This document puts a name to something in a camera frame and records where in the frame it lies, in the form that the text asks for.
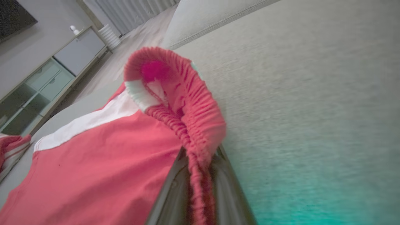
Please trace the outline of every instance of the television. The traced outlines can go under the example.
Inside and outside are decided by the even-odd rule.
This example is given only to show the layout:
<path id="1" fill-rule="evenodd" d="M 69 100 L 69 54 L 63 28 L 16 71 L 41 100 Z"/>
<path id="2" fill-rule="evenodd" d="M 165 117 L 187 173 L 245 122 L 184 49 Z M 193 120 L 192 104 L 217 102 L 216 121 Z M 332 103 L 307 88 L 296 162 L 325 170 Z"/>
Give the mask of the television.
<path id="1" fill-rule="evenodd" d="M 0 42 L 37 22 L 16 0 L 0 0 Z"/>

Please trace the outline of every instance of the gray sofa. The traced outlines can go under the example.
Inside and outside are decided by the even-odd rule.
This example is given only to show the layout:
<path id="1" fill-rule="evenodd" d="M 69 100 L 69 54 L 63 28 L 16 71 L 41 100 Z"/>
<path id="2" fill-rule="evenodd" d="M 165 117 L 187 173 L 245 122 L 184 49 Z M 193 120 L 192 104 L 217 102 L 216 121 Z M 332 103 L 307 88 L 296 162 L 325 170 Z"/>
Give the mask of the gray sofa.
<path id="1" fill-rule="evenodd" d="M 259 224 L 398 224 L 400 2 L 281 0 L 235 8 L 229 21 L 195 2 L 181 1 L 164 46 L 194 61 L 218 101 L 223 145 Z M 200 29 L 175 32 L 194 21 Z M 120 82 L 34 140 L 104 104 Z M 27 174 L 20 163 L 1 201 Z"/>

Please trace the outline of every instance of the white trim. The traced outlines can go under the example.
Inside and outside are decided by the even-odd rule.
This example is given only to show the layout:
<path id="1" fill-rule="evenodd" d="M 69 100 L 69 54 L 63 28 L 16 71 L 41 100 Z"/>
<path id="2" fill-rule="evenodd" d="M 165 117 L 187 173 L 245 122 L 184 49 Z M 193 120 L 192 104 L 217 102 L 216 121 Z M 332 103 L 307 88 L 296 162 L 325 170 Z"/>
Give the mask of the white trim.
<path id="1" fill-rule="evenodd" d="M 139 107 L 132 101 L 127 90 L 124 90 L 121 94 L 112 99 L 103 109 L 76 118 L 56 132 L 40 139 L 35 144 L 34 151 L 55 148 L 84 131 L 122 117 L 131 116 L 138 110 Z"/>
<path id="2" fill-rule="evenodd" d="M 7 158 L 7 157 L 9 157 L 9 156 L 12 155 L 12 154 L 21 151 L 22 149 L 26 148 L 29 144 L 30 144 L 30 142 L 28 141 L 27 143 L 24 143 L 24 144 L 22 144 L 22 145 L 20 145 L 20 146 L 18 146 L 18 147 L 16 147 L 16 148 L 14 148 L 14 149 L 12 149 L 11 151 L 6 152 L 6 153 L 4 154 L 4 158 Z"/>
<path id="3" fill-rule="evenodd" d="M 19 153 L 8 158 L 2 165 L 2 170 L 0 172 L 0 182 L 7 176 L 10 170 L 14 167 L 15 164 L 19 161 L 19 159 L 24 155 L 25 151 L 28 149 L 28 146 L 25 146 L 25 149 L 20 151 Z"/>
<path id="4" fill-rule="evenodd" d="M 163 101 L 164 105 L 168 106 L 167 96 L 164 94 L 164 89 L 162 89 L 161 83 L 158 80 L 147 83 L 147 87 Z"/>
<path id="5" fill-rule="evenodd" d="M 150 106 L 161 104 L 146 90 L 141 80 L 125 81 L 125 87 L 142 112 Z"/>
<path id="6" fill-rule="evenodd" d="M 4 169 L 6 169 L 6 168 L 8 168 L 8 167 L 10 167 L 10 166 L 13 166 L 14 165 L 14 162 L 16 161 L 16 160 L 18 160 L 20 157 L 21 157 L 21 155 L 23 155 L 24 154 L 24 152 L 25 151 L 20 151 L 20 152 L 18 152 L 17 154 L 15 154 L 15 155 L 13 155 L 13 156 L 11 156 L 10 158 L 8 158 L 7 160 L 5 160 L 4 161 L 4 163 L 3 163 L 3 165 L 2 165 L 2 170 L 4 170 Z"/>
<path id="7" fill-rule="evenodd" d="M 0 133 L 0 138 L 7 137 L 8 135 Z"/>
<path id="8" fill-rule="evenodd" d="M 190 65 L 191 65 L 192 68 L 197 72 L 197 74 L 199 75 L 200 79 L 201 79 L 201 80 L 204 80 L 204 79 L 203 79 L 203 75 L 201 75 L 200 71 L 197 69 L 196 64 L 195 64 L 193 61 L 191 61 L 191 62 L 190 62 Z"/>

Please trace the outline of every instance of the gray cabinet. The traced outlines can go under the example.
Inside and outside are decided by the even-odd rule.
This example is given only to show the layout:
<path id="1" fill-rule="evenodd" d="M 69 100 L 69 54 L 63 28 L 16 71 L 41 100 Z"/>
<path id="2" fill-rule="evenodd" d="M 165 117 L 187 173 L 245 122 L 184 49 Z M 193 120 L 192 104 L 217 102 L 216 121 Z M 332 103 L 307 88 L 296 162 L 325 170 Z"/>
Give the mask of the gray cabinet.
<path id="1" fill-rule="evenodd" d="M 104 46 L 104 42 L 97 34 L 92 29 L 88 29 L 63 47 L 54 57 L 77 76 Z"/>
<path id="2" fill-rule="evenodd" d="M 106 49 L 89 27 L 49 57 L 0 101 L 0 133 L 35 133 Z"/>
<path id="3" fill-rule="evenodd" d="M 50 59 L 0 103 L 0 133 L 26 135 L 74 76 Z"/>

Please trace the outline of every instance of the floor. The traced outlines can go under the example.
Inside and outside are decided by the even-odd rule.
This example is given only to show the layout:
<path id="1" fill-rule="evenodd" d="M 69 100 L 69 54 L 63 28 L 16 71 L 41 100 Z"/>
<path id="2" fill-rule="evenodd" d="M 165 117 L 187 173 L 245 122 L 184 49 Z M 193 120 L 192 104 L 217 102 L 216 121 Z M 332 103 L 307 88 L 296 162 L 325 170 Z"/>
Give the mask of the floor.
<path id="1" fill-rule="evenodd" d="M 122 44 L 113 50 L 113 54 L 104 55 L 75 87 L 68 96 L 68 105 L 120 78 L 128 57 L 134 51 L 144 46 L 160 46 L 175 10 L 176 6 L 173 6 L 124 35 Z"/>

